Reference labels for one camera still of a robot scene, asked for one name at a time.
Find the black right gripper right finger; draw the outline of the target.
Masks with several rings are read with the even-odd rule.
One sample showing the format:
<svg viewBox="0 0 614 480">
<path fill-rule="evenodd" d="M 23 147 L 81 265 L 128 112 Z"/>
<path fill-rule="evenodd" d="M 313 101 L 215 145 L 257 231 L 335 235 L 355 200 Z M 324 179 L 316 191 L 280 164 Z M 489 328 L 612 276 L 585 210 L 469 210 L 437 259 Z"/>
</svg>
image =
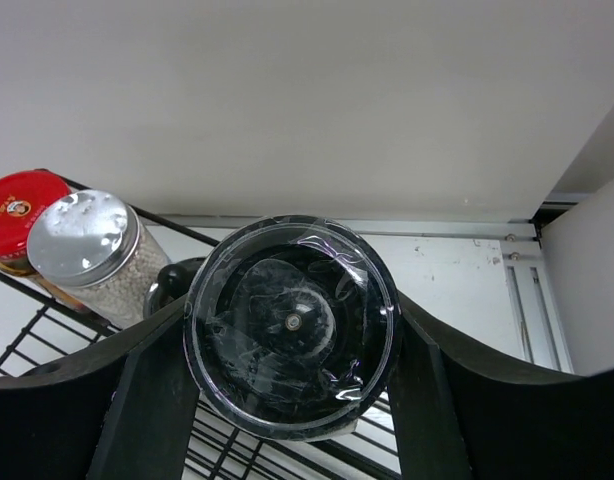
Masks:
<svg viewBox="0 0 614 480">
<path fill-rule="evenodd" d="M 400 298 L 388 387 L 405 479 L 614 479 L 614 369 L 579 376 L 495 350 Z"/>
</svg>

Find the black knob lid grinder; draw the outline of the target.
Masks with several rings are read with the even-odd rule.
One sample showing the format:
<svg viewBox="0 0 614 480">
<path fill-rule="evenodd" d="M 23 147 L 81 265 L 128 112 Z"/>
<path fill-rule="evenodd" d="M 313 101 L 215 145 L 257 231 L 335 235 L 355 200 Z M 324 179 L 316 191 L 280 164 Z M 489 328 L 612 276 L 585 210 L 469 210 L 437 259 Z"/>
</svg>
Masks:
<svg viewBox="0 0 614 480">
<path fill-rule="evenodd" d="M 145 294 L 143 318 L 185 296 L 205 260 L 205 257 L 192 257 L 163 267 Z"/>
</svg>

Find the silver lid white bottle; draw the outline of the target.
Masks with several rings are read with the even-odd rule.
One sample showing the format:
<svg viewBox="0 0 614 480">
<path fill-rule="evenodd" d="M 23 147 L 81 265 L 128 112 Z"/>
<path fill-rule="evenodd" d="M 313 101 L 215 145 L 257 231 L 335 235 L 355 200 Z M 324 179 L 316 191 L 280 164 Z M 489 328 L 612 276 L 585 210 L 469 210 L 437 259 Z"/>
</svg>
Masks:
<svg viewBox="0 0 614 480">
<path fill-rule="evenodd" d="M 143 320 L 145 297 L 170 260 L 136 211 L 80 190 L 48 207 L 27 239 L 40 275 L 120 329 Z"/>
</svg>

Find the red lid sauce jar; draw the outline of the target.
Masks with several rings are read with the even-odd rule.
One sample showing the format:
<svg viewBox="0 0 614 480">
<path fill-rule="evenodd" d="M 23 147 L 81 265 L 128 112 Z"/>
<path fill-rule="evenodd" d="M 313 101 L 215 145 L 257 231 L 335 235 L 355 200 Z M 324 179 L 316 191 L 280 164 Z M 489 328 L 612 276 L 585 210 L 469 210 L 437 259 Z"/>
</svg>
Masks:
<svg viewBox="0 0 614 480">
<path fill-rule="evenodd" d="M 28 170 L 0 179 L 0 271 L 31 281 L 72 310 L 90 310 L 44 279 L 27 256 L 27 239 L 36 220 L 55 201 L 71 193 L 59 176 Z"/>
</svg>

